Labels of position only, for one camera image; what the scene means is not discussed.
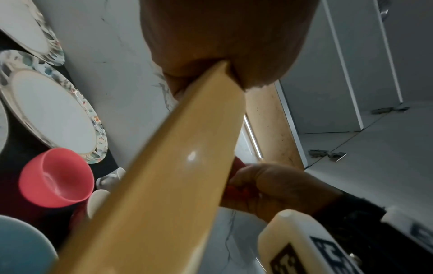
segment marble wall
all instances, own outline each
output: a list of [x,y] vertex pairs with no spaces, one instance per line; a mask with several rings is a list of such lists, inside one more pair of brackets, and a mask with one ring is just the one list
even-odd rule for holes
[[[59,38],[66,68],[102,119],[109,148],[127,167],[175,107],[142,37],[138,0],[35,0]],[[235,150],[256,158],[245,129]],[[262,273],[253,216],[220,209],[200,273]]]

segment red cup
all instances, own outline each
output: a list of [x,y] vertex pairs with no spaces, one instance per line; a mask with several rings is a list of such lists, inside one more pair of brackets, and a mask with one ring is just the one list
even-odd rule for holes
[[86,161],[65,148],[50,149],[27,163],[19,177],[21,194],[30,202],[59,208],[87,199],[94,178]]

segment white mug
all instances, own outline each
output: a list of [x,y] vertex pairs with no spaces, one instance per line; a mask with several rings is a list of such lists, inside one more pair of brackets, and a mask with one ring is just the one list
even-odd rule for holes
[[79,205],[71,216],[69,228],[76,229],[81,223],[90,221],[110,193],[104,189],[96,190],[86,202]]
[[112,191],[117,184],[122,180],[126,171],[123,168],[118,168],[112,173],[105,175],[102,178],[96,180],[96,189],[104,189],[106,191]]

